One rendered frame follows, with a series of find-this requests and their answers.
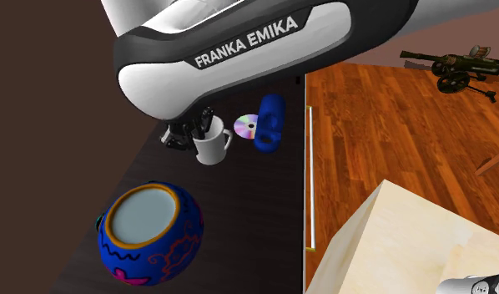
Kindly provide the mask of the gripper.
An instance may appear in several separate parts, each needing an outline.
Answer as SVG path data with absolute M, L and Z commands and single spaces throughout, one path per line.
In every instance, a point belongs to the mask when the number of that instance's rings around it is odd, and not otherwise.
M 205 138 L 205 133 L 209 132 L 213 117 L 214 110 L 207 107 L 200 116 L 201 122 L 192 119 L 186 123 L 169 123 L 166 146 L 175 150 L 196 151 L 194 139 Z

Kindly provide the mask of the white mug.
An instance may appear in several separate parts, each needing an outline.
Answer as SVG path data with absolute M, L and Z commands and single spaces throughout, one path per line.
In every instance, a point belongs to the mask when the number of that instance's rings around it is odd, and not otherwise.
M 214 115 L 204 139 L 194 139 L 196 158 L 203 165 L 216 165 L 226 156 L 233 134 L 224 127 L 224 121 Z

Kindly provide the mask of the shiny compact disc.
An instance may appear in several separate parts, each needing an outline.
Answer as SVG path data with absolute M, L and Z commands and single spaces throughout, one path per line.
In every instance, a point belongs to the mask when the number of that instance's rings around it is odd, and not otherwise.
M 234 132 L 243 139 L 254 139 L 257 121 L 257 114 L 244 114 L 234 122 Z

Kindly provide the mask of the blue cylindrical cup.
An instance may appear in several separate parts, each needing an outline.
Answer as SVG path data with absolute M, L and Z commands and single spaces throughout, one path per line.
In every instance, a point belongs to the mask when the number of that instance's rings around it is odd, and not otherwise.
M 285 100 L 278 94 L 265 95 L 260 104 L 255 131 L 255 148 L 263 153 L 273 153 L 279 146 L 285 124 Z

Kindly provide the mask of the dark wooden cabinet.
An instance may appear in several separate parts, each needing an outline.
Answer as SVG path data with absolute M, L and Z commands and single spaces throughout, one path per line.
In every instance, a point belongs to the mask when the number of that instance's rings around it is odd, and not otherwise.
M 285 98 L 280 147 L 260 153 L 234 137 L 212 166 L 165 148 L 158 124 L 114 190 L 115 196 L 150 180 L 185 188 L 204 215 L 204 238 L 191 265 L 158 286 L 115 280 L 99 258 L 90 229 L 48 294 L 303 294 L 305 249 L 305 78 L 287 78 L 214 104 L 227 125 L 256 112 L 266 94 Z

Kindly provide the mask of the blue painted round pot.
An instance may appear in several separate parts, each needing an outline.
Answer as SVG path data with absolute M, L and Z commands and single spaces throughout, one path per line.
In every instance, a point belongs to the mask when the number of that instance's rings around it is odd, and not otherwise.
M 154 286 L 175 278 L 195 258 L 204 219 L 188 191 L 150 181 L 121 195 L 95 227 L 108 272 L 131 286 Z

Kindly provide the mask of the dark toy cannon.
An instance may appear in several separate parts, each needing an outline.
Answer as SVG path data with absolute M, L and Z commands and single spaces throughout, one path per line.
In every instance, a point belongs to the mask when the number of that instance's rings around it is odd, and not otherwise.
M 483 91 L 470 85 L 471 79 L 486 81 L 487 76 L 499 76 L 499 59 L 489 58 L 490 47 L 475 45 L 467 55 L 446 54 L 433 56 L 423 53 L 402 51 L 401 58 L 432 61 L 431 72 L 439 79 L 437 89 L 443 94 L 456 94 L 469 88 L 496 102 L 495 91 Z

